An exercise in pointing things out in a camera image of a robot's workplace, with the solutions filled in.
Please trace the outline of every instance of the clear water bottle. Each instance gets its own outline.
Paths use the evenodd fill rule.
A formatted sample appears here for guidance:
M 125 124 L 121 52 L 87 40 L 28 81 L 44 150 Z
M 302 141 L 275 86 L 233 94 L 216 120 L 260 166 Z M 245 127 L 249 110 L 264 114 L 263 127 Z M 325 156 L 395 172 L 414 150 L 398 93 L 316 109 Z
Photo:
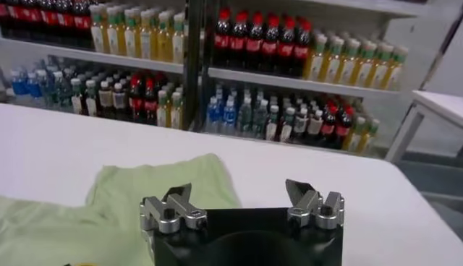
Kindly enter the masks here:
M 34 72 L 27 74 L 27 90 L 32 98 L 32 106 L 36 108 L 45 108 L 45 100 L 38 85 L 37 75 Z
M 12 87 L 15 95 L 13 103 L 19 106 L 30 106 L 32 101 L 29 91 L 27 90 L 26 80 L 17 70 L 12 70 L 11 76 Z
M 211 101 L 208 104 L 208 113 L 205 120 L 205 131 L 207 133 L 218 132 L 217 107 L 217 98 L 211 97 Z

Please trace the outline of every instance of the shelf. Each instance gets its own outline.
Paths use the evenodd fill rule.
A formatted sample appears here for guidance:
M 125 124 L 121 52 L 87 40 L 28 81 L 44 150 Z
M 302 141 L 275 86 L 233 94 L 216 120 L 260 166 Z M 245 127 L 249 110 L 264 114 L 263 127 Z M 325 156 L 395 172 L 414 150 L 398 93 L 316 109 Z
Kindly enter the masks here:
M 256 74 L 250 72 L 240 72 L 228 69 L 210 67 L 209 76 L 223 80 L 236 80 L 240 82 L 251 82 L 261 85 L 277 87 L 289 87 L 298 90 L 309 90 L 321 93 L 333 93 L 339 95 L 362 97 L 362 98 L 395 98 L 399 92 L 387 90 L 368 89 L 363 87 L 353 87 L 335 85 L 330 83 L 313 82 L 309 80 L 298 80 L 295 78 L 271 76 L 267 74 Z
M 62 56 L 71 59 L 94 61 L 98 63 L 114 64 L 126 67 L 136 67 L 140 69 L 158 70 L 169 73 L 183 73 L 183 64 L 173 64 L 161 61 L 146 59 L 136 59 L 127 56 L 116 56 L 107 53 L 96 53 L 93 51 L 64 48 L 46 44 L 29 43 L 21 40 L 11 40 L 0 38 L 0 47 L 14 47 L 18 51 L 33 50 L 39 53 L 46 53 L 53 56 Z

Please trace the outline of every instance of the red label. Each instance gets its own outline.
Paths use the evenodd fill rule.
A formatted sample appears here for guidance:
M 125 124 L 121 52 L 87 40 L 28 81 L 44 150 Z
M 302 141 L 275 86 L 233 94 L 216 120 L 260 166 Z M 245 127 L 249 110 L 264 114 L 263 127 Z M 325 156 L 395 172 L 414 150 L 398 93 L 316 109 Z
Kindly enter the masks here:
M 64 27 L 74 27 L 74 17 L 68 14 L 58 13 L 58 23 Z
M 90 29 L 92 22 L 90 17 L 74 17 L 75 27 L 80 29 Z
M 214 38 L 214 43 L 216 47 L 227 48 L 229 47 L 229 36 L 216 35 Z
M 262 40 L 252 40 L 247 39 L 246 42 L 246 51 L 249 52 L 257 52 L 260 50 L 260 45 L 262 44 Z
M 293 48 L 294 48 L 294 45 L 292 44 L 281 43 L 278 45 L 278 54 L 280 56 L 291 56 Z
M 294 56 L 296 58 L 298 58 L 298 59 L 306 59 L 308 55 L 309 55 L 309 48 L 308 47 L 302 47 L 302 46 L 294 47 Z
M 324 125 L 321 127 L 321 130 L 320 130 L 320 131 L 321 131 L 322 134 L 326 134 L 326 135 L 333 134 L 334 126 L 330 126 L 330 125 L 324 124 Z
M 246 38 L 230 38 L 230 48 L 233 50 L 242 50 L 245 47 Z
M 343 126 L 337 126 L 336 134 L 340 137 L 345 137 L 349 133 L 349 129 Z
M 263 43 L 262 52 L 266 54 L 274 54 L 276 52 L 276 43 Z

